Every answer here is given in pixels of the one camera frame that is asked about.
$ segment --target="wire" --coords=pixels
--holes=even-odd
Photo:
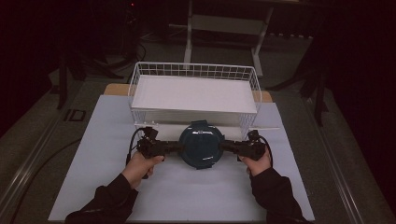
[[[136,136],[136,134],[137,134],[139,131],[143,131],[143,130],[144,130],[144,128],[138,128],[138,129],[136,129],[136,130],[134,131],[134,134],[132,134],[131,143],[129,144],[129,151],[128,151],[128,154],[126,155],[125,165],[128,164],[129,160],[130,160],[131,157],[132,157],[132,150],[134,150],[134,148],[137,147],[137,145],[134,146],[134,147],[132,147],[132,145],[134,144],[134,137]]]
[[[260,137],[260,139],[262,139],[262,141],[264,141],[265,145],[267,145],[268,151],[269,151],[270,157],[271,157],[271,167],[274,167],[274,158],[273,158],[273,156],[272,156],[272,150],[271,150],[270,144],[268,144],[267,139],[265,139],[265,138],[262,137],[261,135],[259,135],[259,137]]]
[[[35,180],[35,178],[37,177],[37,175],[40,173],[41,169],[43,169],[44,166],[45,166],[50,160],[52,160],[52,158],[54,158],[56,155],[58,155],[61,151],[65,150],[65,149],[68,148],[68,147],[73,146],[75,143],[77,143],[77,142],[79,142],[79,141],[81,141],[81,138],[79,138],[79,139],[77,139],[77,140],[75,140],[75,141],[73,141],[73,142],[67,144],[67,145],[64,146],[64,147],[61,147],[60,149],[58,149],[58,150],[57,150],[55,153],[53,153],[48,159],[46,159],[46,160],[44,161],[44,163],[41,164],[41,166],[35,171],[35,174],[34,174],[33,177],[31,178],[31,180],[30,180],[29,184],[27,185],[26,189],[24,190],[24,192],[23,192],[23,194],[22,194],[22,196],[21,196],[21,198],[20,198],[20,201],[19,201],[19,203],[18,203],[18,205],[17,205],[17,207],[16,207],[16,209],[15,209],[15,212],[14,212],[14,214],[13,214],[13,216],[12,216],[12,219],[11,219],[11,222],[10,222],[11,224],[14,223],[15,218],[17,217],[17,214],[18,214],[18,212],[19,212],[19,210],[20,210],[20,208],[21,208],[23,199],[24,199],[24,197],[26,196],[26,193],[28,192],[29,188],[32,186],[33,181]]]

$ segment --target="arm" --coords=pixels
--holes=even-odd
[[[256,202],[267,210],[267,223],[309,223],[293,197],[290,180],[271,167],[268,150],[258,161],[240,159],[247,165]]]
[[[137,197],[135,188],[145,174],[153,174],[154,165],[162,160],[162,156],[146,160],[136,152],[122,173],[108,186],[97,188],[94,198],[81,210],[69,214],[65,223],[125,223]]]

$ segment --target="person's left hand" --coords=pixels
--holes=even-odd
[[[142,153],[136,151],[121,174],[128,180],[131,189],[135,189],[139,186],[143,176],[145,174],[151,176],[154,172],[154,165],[160,163],[163,159],[164,156],[146,159]]]

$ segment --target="dark blue round object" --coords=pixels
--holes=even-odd
[[[179,155],[197,170],[211,168],[222,156],[219,143],[223,140],[224,135],[219,129],[206,120],[193,121],[180,136],[184,150]]]

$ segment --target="white paper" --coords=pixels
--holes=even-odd
[[[248,81],[145,75],[139,78],[132,109],[257,113]]]
[[[290,178],[305,218],[313,220],[276,105],[262,104],[255,124],[280,127],[260,134],[271,145],[275,168]],[[49,215],[50,221],[64,221],[92,199],[97,187],[107,185],[120,173],[133,132],[128,97],[101,96]],[[138,190],[134,211],[128,218],[133,222],[265,220],[265,211],[251,194],[246,166],[230,152],[224,152],[218,163],[204,170],[195,170],[177,155],[167,156]]]

